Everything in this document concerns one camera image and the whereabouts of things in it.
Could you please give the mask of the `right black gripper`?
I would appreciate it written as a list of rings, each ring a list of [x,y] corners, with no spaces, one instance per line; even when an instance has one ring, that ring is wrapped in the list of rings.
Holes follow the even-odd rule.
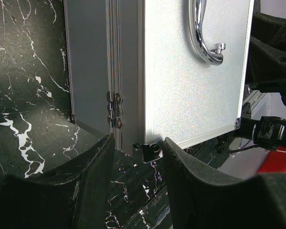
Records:
[[[286,95],[286,19],[253,14],[245,83]]]

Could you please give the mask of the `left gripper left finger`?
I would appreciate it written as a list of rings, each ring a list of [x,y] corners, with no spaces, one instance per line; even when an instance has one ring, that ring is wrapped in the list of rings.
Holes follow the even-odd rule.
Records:
[[[0,174],[0,229],[101,229],[115,151],[113,135],[40,176]]]

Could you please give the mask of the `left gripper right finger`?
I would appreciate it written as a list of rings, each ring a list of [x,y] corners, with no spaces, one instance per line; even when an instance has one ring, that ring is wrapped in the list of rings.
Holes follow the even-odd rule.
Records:
[[[163,142],[163,166],[175,229],[286,229],[286,173],[239,179]]]

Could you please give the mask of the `grey metal case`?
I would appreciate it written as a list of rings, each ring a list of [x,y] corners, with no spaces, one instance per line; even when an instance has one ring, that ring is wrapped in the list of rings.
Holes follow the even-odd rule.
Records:
[[[239,129],[252,0],[66,0],[71,120],[155,161]]]

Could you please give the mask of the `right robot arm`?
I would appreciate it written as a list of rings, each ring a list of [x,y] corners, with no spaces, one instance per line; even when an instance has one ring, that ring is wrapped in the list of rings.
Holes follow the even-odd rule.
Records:
[[[279,93],[286,106],[286,19],[254,13],[245,83],[261,93]],[[286,120],[243,116],[235,136],[250,139],[267,150],[286,148]]]

